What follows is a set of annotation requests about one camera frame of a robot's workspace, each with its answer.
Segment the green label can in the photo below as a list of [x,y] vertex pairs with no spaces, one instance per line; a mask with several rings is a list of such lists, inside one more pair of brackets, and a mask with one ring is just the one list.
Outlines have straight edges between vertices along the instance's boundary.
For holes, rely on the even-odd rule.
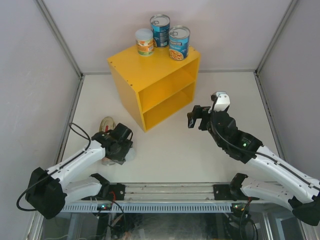
[[125,161],[131,162],[135,159],[135,157],[136,157],[136,151],[133,147],[131,147],[125,156]]

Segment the blue soup can with noodles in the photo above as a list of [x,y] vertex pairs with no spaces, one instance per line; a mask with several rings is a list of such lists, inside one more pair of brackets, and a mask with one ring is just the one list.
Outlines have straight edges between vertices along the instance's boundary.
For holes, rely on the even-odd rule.
[[174,61],[183,61],[189,55],[191,31],[186,26],[172,27],[169,32],[169,56]]

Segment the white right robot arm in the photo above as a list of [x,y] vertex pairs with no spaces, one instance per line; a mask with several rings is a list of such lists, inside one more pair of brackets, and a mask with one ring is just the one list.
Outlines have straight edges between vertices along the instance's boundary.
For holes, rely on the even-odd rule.
[[229,183],[235,200],[244,197],[265,200],[290,210],[300,221],[311,226],[320,223],[320,182],[277,157],[253,135],[241,131],[226,110],[212,111],[195,105],[187,113],[188,128],[200,119],[199,130],[208,131],[218,147],[236,161],[261,170],[276,183],[261,182],[237,173]]

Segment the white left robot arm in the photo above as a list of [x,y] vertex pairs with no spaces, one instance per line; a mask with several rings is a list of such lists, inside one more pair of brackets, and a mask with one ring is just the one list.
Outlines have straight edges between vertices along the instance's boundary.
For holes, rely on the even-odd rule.
[[47,220],[57,216],[65,205],[78,200],[96,198],[114,201],[119,197],[111,189],[110,182],[99,173],[92,173],[85,180],[74,179],[104,158],[119,165],[133,159],[133,131],[118,123],[114,129],[99,131],[93,136],[84,131],[80,136],[88,144],[73,156],[48,169],[36,168],[22,194],[32,209]]

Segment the orange can with white lid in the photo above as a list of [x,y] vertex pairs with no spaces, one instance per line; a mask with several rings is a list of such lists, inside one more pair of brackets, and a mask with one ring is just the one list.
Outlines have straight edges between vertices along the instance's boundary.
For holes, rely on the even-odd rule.
[[138,29],[135,32],[137,51],[141,56],[151,56],[154,52],[153,32],[147,28]]

